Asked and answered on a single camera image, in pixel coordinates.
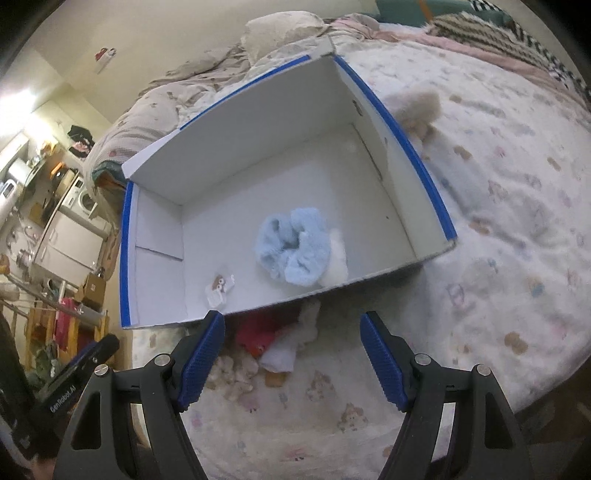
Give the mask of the light blue fluffy sock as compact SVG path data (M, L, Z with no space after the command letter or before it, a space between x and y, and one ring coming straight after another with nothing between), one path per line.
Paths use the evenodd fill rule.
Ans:
M259 227L254 255L270 278L301 287L318 283L329 265L329 228L318 209L273 214Z

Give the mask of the black white striped cloth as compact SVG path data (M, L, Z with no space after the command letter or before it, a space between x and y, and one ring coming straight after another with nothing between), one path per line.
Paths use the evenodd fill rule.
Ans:
M586 83L570 71L551 51L542 45L535 37L525 31L507 12L488 1L470 1L472 8L485 20L495 23L497 26L508 29L514 36L545 60L551 74L560 80L569 79L573 82L575 90L583 95L586 101L590 100L590 88Z

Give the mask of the beige crumpled duvet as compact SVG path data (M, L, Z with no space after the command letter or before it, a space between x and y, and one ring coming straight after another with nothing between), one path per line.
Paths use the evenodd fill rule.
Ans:
M242 80L250 69L242 46L207 50L146 86L137 101L95 142L84 167L86 186L123 188L122 164L175 130L201 101Z

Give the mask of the cream fluffy plush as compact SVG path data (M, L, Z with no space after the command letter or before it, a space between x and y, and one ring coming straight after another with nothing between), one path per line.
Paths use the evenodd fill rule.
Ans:
M439 94L432 89L411 88L384 97L384 104L405 133L424 140L441 116Z

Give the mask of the white box blue tape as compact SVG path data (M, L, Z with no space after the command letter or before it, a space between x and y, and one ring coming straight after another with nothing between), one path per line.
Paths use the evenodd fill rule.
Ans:
M256 262L259 227L301 207L342 232L349 283L452 249L457 233L411 142L342 57L304 55L246 83L122 167L120 320L197 321L234 275L238 313L317 293Z

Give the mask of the white washing machine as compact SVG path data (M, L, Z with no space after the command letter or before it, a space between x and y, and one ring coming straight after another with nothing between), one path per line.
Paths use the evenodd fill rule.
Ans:
M65 193L59 210L77 223L86 224L91 222L95 207L96 203L89 195L83 178L78 176Z

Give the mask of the beige pillow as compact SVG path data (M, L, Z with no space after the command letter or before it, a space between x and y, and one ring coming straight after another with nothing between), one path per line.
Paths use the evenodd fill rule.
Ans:
M325 33L329 25L308 11L283 11L250 20L240 44L255 64L284 45Z

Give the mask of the brown knitted blanket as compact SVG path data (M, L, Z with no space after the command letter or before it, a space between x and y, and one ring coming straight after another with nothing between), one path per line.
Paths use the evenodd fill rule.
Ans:
M436 16L426 32L549 70L545 60L511 31L467 12Z

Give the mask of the teal headboard cushion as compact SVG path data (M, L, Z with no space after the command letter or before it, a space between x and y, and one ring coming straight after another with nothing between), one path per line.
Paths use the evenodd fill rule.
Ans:
M421 27L432 18L467 12L497 26L509 26L513 18L497 5L488 1L455 0L378 0L378 18L384 23L397 23Z

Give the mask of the cream ruffled scrunchie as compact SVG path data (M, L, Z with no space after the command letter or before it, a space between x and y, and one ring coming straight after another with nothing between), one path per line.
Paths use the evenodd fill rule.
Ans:
M252 392L253 379L259 374L259 363L249 354L238 357L220 355L214 361L205 387L217 391L226 400L235 402L242 395Z

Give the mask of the cardboard box on floor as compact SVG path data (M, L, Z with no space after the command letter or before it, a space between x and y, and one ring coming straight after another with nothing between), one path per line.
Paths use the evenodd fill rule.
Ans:
M105 289L105 279L89 273L77 290L74 299L95 311L100 311L104 302Z

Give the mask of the pink rubber duck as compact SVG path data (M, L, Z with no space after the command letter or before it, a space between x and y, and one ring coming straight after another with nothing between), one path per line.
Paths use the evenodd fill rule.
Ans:
M235 343L254 359L259 359L270 345L297 324L294 315L283 315L270 310L247 314L238 323Z

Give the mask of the white fluffy sock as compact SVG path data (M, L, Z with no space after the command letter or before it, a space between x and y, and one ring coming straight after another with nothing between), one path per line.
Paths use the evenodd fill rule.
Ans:
M342 232L334 228L329 232L331 243L331 255L325 272L318 279L318 285L322 288L332 288L346 282L349 278L348 260L346 259L346 246L342 238Z

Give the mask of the white cloth piece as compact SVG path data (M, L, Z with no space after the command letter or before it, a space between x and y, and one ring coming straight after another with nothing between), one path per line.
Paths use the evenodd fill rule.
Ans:
M280 336L270 344L259 358L259 366L272 373L294 371L297 352L318 338L317 321L321 306L318 299L305 300L301 304L297 322L284 328Z

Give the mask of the white patterned fleece blanket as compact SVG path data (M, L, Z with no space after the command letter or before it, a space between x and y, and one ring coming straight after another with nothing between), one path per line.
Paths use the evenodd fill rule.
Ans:
M183 421L216 479L374 479L403 417L359 336L363 312L440 363L489 365L523 409L590 355L590 115L532 82L436 40L332 33L339 54L397 119L420 93L437 119L420 155L457 246L405 281L325 296L318 338L279 388L238 400L206 390Z

